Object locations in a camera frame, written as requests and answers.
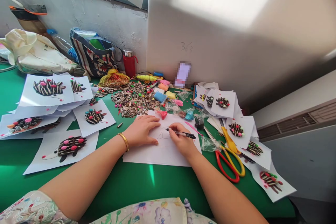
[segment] green table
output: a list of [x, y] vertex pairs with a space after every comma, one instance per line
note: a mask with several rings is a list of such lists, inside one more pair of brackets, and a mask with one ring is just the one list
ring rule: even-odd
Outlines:
[[[20, 100], [25, 78], [26, 74], [17, 69], [0, 73], [1, 114], [16, 108], [15, 103]], [[110, 95], [107, 95], [103, 100], [117, 122], [113, 126], [100, 131], [97, 148], [118, 132], [125, 130], [133, 122], [132, 118], [118, 116], [118, 110], [114, 108], [114, 103], [110, 97]], [[184, 102], [183, 109], [190, 106], [191, 102], [189, 100], [188, 103]], [[123, 122], [123, 125], [117, 129], [117, 125], [121, 122]], [[215, 138], [220, 138], [218, 132], [208, 122], [205, 122], [205, 126]], [[69, 130], [78, 128], [75, 121], [71, 124]], [[69, 165], [62, 166], [23, 176], [23, 172], [33, 160], [41, 141], [41, 139], [0, 140], [0, 211], [6, 209], [25, 193], [37, 190], [69, 167]], [[218, 168], [214, 153], [203, 152], [203, 155]], [[238, 162], [234, 159], [233, 161], [239, 167]], [[225, 164], [223, 167], [232, 177], [231, 170]], [[284, 198], [272, 203], [264, 190], [254, 181], [248, 169], [246, 169], [246, 176], [241, 178], [235, 186], [266, 218], [295, 216], [294, 208], [289, 199]], [[124, 163], [120, 158], [85, 213], [84, 218], [93, 221], [109, 212], [133, 203], [166, 197], [180, 197], [182, 200], [188, 198], [196, 213], [212, 217], [210, 207], [192, 168]]]

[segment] red thermos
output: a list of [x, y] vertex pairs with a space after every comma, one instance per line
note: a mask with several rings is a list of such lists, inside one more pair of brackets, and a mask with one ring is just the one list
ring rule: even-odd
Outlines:
[[126, 75], [130, 78], [136, 75], [135, 71], [135, 59], [136, 63], [138, 63], [138, 59], [133, 56], [133, 50], [126, 48], [124, 49], [124, 66], [125, 66], [125, 72]]

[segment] floral dress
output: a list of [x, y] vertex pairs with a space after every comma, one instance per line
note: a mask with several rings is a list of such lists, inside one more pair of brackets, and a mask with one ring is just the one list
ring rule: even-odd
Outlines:
[[[47, 195], [40, 191], [27, 193], [0, 213], [0, 224], [77, 224], [67, 218]], [[93, 224], [215, 224], [209, 218], [193, 212], [187, 199], [157, 199], [130, 205], [109, 213]]]

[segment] striped bag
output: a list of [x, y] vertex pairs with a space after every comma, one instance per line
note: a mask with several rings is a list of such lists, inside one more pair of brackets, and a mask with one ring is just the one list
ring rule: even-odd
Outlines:
[[[74, 47], [77, 57], [78, 64], [83, 67], [90, 76], [92, 77], [102, 77], [107, 74], [109, 69], [119, 70], [118, 60], [115, 59], [116, 49], [121, 51], [121, 57], [119, 61], [122, 61], [123, 50], [121, 50], [116, 45], [111, 42], [101, 38], [101, 37], [87, 37], [84, 38], [76, 33], [78, 29], [71, 29], [70, 39], [72, 46]], [[90, 41], [94, 42], [102, 49], [97, 49], [90, 44]]]

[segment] gold bracelet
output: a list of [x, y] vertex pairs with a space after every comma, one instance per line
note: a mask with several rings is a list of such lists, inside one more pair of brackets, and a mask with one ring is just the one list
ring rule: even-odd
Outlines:
[[120, 135], [120, 136], [123, 138], [123, 140], [125, 141], [126, 148], [127, 148], [127, 151], [126, 151], [126, 152], [128, 152], [128, 151], [129, 151], [129, 149], [130, 149], [130, 146], [128, 145], [128, 142], [127, 142], [127, 139], [126, 139], [126, 137], [124, 136], [124, 134], [123, 134], [123, 133], [118, 133], [118, 135]]

